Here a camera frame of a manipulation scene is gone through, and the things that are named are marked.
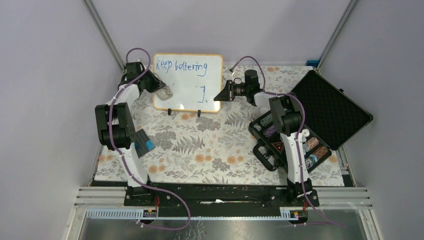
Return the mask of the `grey eraser cloth pad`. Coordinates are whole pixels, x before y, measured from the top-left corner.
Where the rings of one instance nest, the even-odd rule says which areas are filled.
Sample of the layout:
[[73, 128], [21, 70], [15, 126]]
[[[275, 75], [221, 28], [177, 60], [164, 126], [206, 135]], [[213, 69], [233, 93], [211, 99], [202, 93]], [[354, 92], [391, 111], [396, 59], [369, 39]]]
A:
[[155, 92], [155, 95], [161, 100], [166, 101], [173, 97], [173, 93], [168, 86], [164, 86]]

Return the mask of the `whiteboard with yellow frame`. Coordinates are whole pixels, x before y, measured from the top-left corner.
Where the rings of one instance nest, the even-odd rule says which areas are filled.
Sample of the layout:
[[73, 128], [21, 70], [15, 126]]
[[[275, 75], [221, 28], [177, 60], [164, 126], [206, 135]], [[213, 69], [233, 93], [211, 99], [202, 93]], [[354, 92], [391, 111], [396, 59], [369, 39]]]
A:
[[224, 59], [219, 54], [156, 53], [152, 72], [170, 88], [172, 97], [153, 97], [158, 110], [217, 113], [214, 97], [223, 89]]

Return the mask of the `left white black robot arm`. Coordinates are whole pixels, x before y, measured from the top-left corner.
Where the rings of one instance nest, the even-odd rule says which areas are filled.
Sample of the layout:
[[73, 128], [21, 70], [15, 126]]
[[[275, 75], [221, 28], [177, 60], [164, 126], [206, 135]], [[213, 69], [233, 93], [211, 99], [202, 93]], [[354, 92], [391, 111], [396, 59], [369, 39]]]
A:
[[131, 106], [143, 91], [153, 93], [164, 83], [141, 62], [128, 62], [115, 96], [95, 107], [97, 134], [101, 145], [118, 155], [127, 177], [126, 198], [148, 206], [155, 192], [147, 171], [138, 160], [155, 148], [143, 129], [137, 130]]

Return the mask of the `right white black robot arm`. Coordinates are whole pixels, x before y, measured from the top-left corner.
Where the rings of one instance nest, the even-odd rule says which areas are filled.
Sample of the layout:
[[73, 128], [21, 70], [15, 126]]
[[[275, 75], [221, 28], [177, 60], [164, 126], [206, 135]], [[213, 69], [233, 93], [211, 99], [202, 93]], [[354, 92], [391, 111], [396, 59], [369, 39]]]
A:
[[270, 109], [272, 124], [282, 140], [287, 160], [287, 201], [293, 206], [309, 200], [312, 182], [301, 150], [301, 133], [305, 124], [305, 109], [294, 93], [270, 93], [260, 88], [258, 73], [247, 70], [244, 82], [227, 80], [214, 101], [232, 102], [235, 97], [246, 97], [256, 107]]

